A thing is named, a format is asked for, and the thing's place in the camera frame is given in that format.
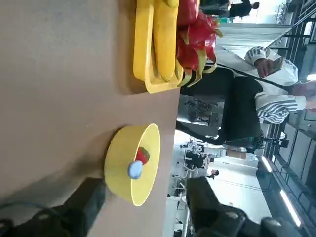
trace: yellow tray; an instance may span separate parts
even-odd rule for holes
[[[137,0],[133,71],[135,77],[145,83],[149,93],[177,88],[183,75],[183,68],[177,63],[177,72],[170,81],[164,81],[160,76],[152,41],[153,18],[154,0]]]

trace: brown table surface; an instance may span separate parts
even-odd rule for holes
[[[0,202],[62,204],[86,176],[102,175],[118,128],[153,122],[162,143],[148,200],[111,196],[89,236],[162,236],[179,91],[141,93],[134,21],[134,0],[0,1]]]

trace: toy fruit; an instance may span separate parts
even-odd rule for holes
[[[194,23],[198,18],[199,0],[180,0],[177,26],[184,27]]]
[[[150,158],[150,155],[149,155],[148,151],[143,147],[139,147],[137,150],[137,154],[136,154],[136,160],[139,160],[143,164],[146,164],[148,162],[149,158]]]
[[[153,35],[156,65],[162,79],[170,81],[175,69],[178,5],[170,7],[165,0],[155,0],[154,9]]]
[[[217,26],[217,20],[200,11],[195,22],[178,31],[177,60],[185,72],[185,77],[178,86],[184,86],[190,81],[192,70],[196,71],[196,78],[188,87],[198,83],[203,73],[211,73],[216,69],[216,35],[222,36]],[[214,62],[214,66],[204,70],[208,59]]]

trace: cable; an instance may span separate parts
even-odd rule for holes
[[[64,219],[61,217],[61,215],[55,211],[53,208],[50,207],[46,207],[43,206],[41,204],[37,204],[37,203],[33,203],[33,202],[28,202],[28,201],[13,201],[13,202],[8,202],[8,203],[4,203],[4,204],[0,204],[0,210],[1,209],[5,209],[8,207],[12,207],[12,206],[16,206],[16,205],[20,205],[20,206],[28,206],[28,207],[35,207],[41,210],[46,210],[48,212],[50,212],[51,214],[53,214],[54,216],[57,216],[58,218]]]

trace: striped shirt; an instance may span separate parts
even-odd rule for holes
[[[271,60],[275,60],[279,57],[279,55],[274,54],[269,49],[264,49],[263,47],[255,47],[249,50],[245,56],[245,60],[250,63],[254,64],[255,61],[258,59],[269,58]],[[274,81],[275,83],[281,85],[293,85],[298,81],[297,76],[297,67],[290,62],[289,60],[285,60],[283,67],[281,69],[283,71],[283,75],[279,78],[279,81]],[[286,75],[290,75],[290,77],[284,78],[284,73]],[[263,86],[264,91],[258,93],[255,96],[256,101],[256,110],[258,117],[270,123],[282,123],[289,115],[290,112],[294,112],[296,110],[302,110],[305,108],[306,105],[306,98],[304,96],[293,96],[289,95],[286,91],[282,91],[279,88],[276,88],[273,93],[271,90],[265,89],[267,87],[267,83],[260,82],[259,83]]]

